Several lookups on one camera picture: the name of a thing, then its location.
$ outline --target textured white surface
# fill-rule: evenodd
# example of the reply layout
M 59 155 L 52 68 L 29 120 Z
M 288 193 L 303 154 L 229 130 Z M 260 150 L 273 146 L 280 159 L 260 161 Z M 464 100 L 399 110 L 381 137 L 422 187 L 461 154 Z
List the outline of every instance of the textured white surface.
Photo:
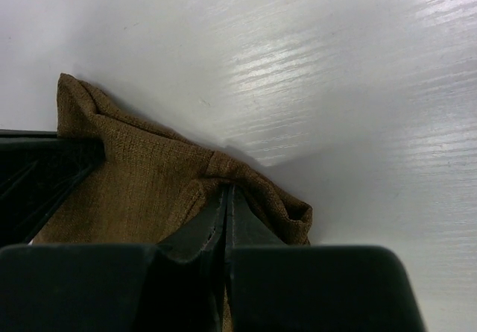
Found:
M 70 72 L 402 258 L 430 331 L 477 330 L 477 0 L 0 0 L 0 128 Z

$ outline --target white surface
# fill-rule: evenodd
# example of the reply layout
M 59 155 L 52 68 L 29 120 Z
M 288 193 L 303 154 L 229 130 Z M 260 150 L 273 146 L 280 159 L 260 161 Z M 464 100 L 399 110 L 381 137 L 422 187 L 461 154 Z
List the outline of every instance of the white surface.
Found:
M 0 0 L 0 128 L 60 72 L 245 159 L 313 242 L 402 258 L 430 331 L 477 330 L 477 0 Z

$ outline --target black object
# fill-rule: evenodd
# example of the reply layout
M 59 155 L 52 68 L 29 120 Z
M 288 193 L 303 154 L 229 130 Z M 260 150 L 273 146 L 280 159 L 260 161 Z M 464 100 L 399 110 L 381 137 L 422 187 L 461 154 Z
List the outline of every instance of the black object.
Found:
M 102 160 L 101 147 L 95 142 L 42 137 L 49 141 L 39 145 L 38 139 L 31 146 L 20 140 L 19 151 L 30 147 L 24 154 L 40 157 L 35 161 L 42 163 L 51 162 L 48 153 L 61 156 L 69 151 L 76 156 L 72 161 L 80 159 L 80 166 L 87 167 L 80 169 L 82 178 Z M 35 155 L 40 146 L 51 150 Z M 81 155 L 77 150 L 89 153 Z M 16 171 L 21 170 L 21 161 L 30 164 L 26 158 L 13 161 Z M 0 164 L 3 173 L 4 161 Z M 58 163 L 53 170 L 61 166 Z M 39 177 L 25 175 L 19 182 L 34 190 L 30 179 Z M 12 223 L 22 219 L 7 219 L 6 201 L 0 199 L 2 221 L 16 229 L 8 241 L 18 242 L 20 237 L 28 241 L 24 237 L 35 234 L 77 183 L 72 168 L 67 180 L 67 188 L 60 193 L 46 182 L 50 187 L 46 191 L 51 192 L 48 209 L 32 203 L 24 213 L 17 201 L 22 191 L 15 186 L 16 194 L 10 195 L 15 198 L 7 201 L 18 207 L 16 216 L 35 221 L 20 225 L 23 229 Z M 41 195 L 31 196 L 36 198 L 32 201 L 44 204 Z M 41 212 L 46 215 L 40 219 Z M 218 332 L 224 286 L 235 332 L 424 331 L 404 268 L 395 255 L 369 246 L 288 247 L 256 218 L 235 186 L 223 187 L 206 209 L 158 245 L 3 248 L 0 331 Z
M 0 131 L 0 248 L 30 242 L 103 161 L 101 142 Z

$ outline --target brown cloth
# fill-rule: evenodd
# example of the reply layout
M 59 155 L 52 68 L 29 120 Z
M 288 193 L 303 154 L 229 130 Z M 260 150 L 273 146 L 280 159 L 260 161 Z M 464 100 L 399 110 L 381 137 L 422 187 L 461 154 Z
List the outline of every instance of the brown cloth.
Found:
M 242 187 L 252 211 L 283 242 L 309 243 L 312 208 L 247 164 L 126 114 L 71 75 L 60 76 L 57 103 L 58 136 L 102 140 L 106 162 L 35 243 L 158 243 L 196 216 L 223 183 Z

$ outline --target white tabletop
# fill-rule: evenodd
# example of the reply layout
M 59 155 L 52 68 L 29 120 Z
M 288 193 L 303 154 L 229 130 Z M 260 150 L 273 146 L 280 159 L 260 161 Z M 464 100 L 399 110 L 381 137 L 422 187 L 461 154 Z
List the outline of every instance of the white tabletop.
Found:
M 0 0 L 0 129 L 68 72 L 401 257 L 430 331 L 477 330 L 477 0 Z

